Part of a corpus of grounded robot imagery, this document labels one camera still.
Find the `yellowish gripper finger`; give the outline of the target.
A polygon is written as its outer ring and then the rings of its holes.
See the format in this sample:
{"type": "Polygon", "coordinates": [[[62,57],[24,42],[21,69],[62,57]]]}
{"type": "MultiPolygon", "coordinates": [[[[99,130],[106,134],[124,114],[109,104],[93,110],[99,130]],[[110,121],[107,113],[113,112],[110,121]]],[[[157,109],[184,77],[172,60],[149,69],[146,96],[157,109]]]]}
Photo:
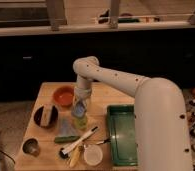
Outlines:
{"type": "Polygon", "coordinates": [[[73,107],[75,107],[77,105],[78,101],[79,101],[79,99],[75,97],[74,101],[73,101],[73,107]]]}

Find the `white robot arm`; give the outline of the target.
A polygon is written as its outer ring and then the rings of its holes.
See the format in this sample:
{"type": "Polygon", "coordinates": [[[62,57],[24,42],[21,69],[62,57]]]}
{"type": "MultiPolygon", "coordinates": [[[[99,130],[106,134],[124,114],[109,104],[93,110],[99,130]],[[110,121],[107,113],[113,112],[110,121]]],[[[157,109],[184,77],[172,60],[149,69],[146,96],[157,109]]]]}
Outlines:
{"type": "Polygon", "coordinates": [[[73,63],[75,93],[91,96],[94,80],[134,98],[139,171],[193,171],[185,100],[172,81],[103,68],[94,56],[73,63]]]}

